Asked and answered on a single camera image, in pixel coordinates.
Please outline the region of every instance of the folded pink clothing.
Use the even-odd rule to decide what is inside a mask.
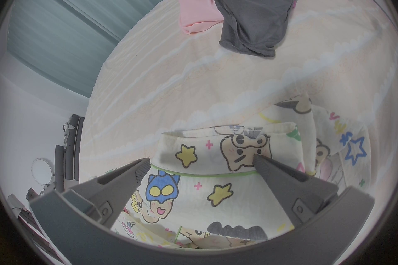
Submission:
[[[214,0],[178,0],[180,3],[180,29],[186,34],[201,32],[224,21]]]

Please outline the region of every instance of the bed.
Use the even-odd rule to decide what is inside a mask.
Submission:
[[[156,153],[167,131],[231,125],[307,92],[313,104],[364,122],[375,207],[397,183],[397,32],[373,0],[297,0],[275,58],[219,46],[222,23],[183,34],[178,0],[157,4],[103,64],[84,121],[80,182]]]

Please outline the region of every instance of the white round object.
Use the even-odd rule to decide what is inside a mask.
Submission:
[[[37,158],[32,163],[32,175],[37,183],[44,186],[52,182],[53,171],[47,160]]]

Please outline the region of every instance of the cartoon print fabric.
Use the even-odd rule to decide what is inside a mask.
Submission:
[[[333,182],[339,193],[369,186],[366,126],[312,105],[304,93],[240,125],[162,134],[152,167],[132,196],[134,220],[124,222],[124,233],[133,238],[132,226],[141,224],[173,247],[208,249],[292,230],[253,167],[254,154]]]

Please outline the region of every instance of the curtain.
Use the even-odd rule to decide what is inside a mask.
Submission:
[[[90,97],[103,62],[162,0],[15,0],[7,50],[32,70]]]

